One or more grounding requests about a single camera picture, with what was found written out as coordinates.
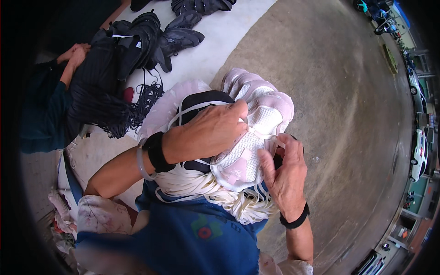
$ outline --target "black wrist band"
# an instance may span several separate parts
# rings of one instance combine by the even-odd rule
[[[164,153],[162,151],[163,134],[164,133],[162,132],[158,132],[151,135],[142,146],[142,150],[148,151],[148,157],[156,170],[156,173],[168,172],[176,167],[175,164],[169,164],[165,160]]]
[[[297,220],[294,220],[293,222],[288,223],[286,218],[281,214],[279,217],[279,221],[286,228],[295,229],[303,224],[303,222],[305,221],[305,218],[307,218],[307,215],[310,215],[310,210],[308,209],[307,203],[305,203],[303,213],[301,214],[301,216]]]

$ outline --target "concrete floor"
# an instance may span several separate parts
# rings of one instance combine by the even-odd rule
[[[399,62],[393,76],[383,40]],[[412,103],[397,46],[378,37],[351,1],[278,0],[211,83],[243,67],[289,94],[287,132],[304,143],[315,274],[349,274],[391,222],[409,170]],[[271,219],[258,246],[285,259],[285,229]]]

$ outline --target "hand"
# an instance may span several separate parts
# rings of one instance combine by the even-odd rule
[[[73,45],[68,51],[66,51],[65,53],[63,53],[62,55],[60,55],[60,56],[57,58],[57,63],[60,64],[60,63],[63,62],[63,61],[69,61],[69,60],[72,58],[73,53],[74,53],[77,49],[79,49],[79,48],[90,49],[90,47],[91,47],[91,46],[90,46],[89,44],[87,44],[87,43],[84,43],[84,44],[75,44],[75,45]]]
[[[286,149],[277,149],[277,154],[283,158],[280,168],[275,170],[272,155],[267,150],[259,149],[258,155],[269,193],[281,214],[291,223],[297,220],[304,210],[304,181],[307,166],[300,141],[288,134],[279,134],[278,140],[286,145]]]
[[[162,150],[168,163],[191,161],[218,155],[232,145],[247,125],[244,100],[228,105],[209,106],[185,125],[163,135]]]
[[[84,61],[85,56],[88,54],[89,51],[90,51],[90,45],[88,45],[88,47],[86,46],[77,47],[73,52],[72,57],[69,59],[67,66],[72,67],[73,70],[76,71],[76,69]]]

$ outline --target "person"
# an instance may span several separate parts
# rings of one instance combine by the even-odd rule
[[[66,116],[72,104],[69,85],[90,47],[75,44],[57,59],[35,65],[23,102],[19,133],[22,152],[62,149],[78,135],[80,124]]]
[[[238,121],[247,112],[243,100],[200,111],[190,122],[163,133],[163,161],[173,164],[219,154],[246,129]],[[282,158],[279,167],[268,151],[260,149],[258,155],[264,183],[285,219],[285,261],[275,264],[257,247],[257,233],[267,220],[242,225],[204,198],[163,203],[155,196],[154,181],[144,181],[136,199],[139,214],[136,221],[130,219],[127,208],[111,199],[143,178],[136,161],[138,147],[133,147],[106,163],[88,182],[78,206],[78,263],[100,274],[133,271],[139,261],[152,274],[312,274],[303,146],[288,134],[279,134],[278,139],[286,145],[277,149]],[[152,174],[158,170],[152,163],[158,162],[149,152],[143,150],[142,159],[146,172]]]

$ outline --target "white shoelace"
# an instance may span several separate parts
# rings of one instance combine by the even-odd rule
[[[210,101],[196,104],[176,114],[169,122],[168,129],[171,128],[177,119],[180,120],[179,125],[181,125],[183,114],[209,106],[210,104],[226,105],[227,103],[222,101]],[[256,132],[251,127],[249,129],[251,129],[250,132],[252,133]],[[273,137],[274,136],[261,135],[263,139],[273,140]],[[195,161],[210,165],[202,160]],[[204,196],[210,203],[222,206],[223,209],[234,216],[236,220],[243,225],[268,219],[270,215],[278,212],[278,207],[272,201],[270,195],[263,189],[261,183],[254,186],[255,191],[244,189],[241,192],[233,192],[218,184],[211,172],[204,174],[197,170],[187,170],[179,163],[173,170],[157,174],[155,180],[159,186],[155,191],[156,197],[162,202],[171,203],[162,198],[159,194],[159,190],[167,196],[180,197],[172,202],[189,201]]]

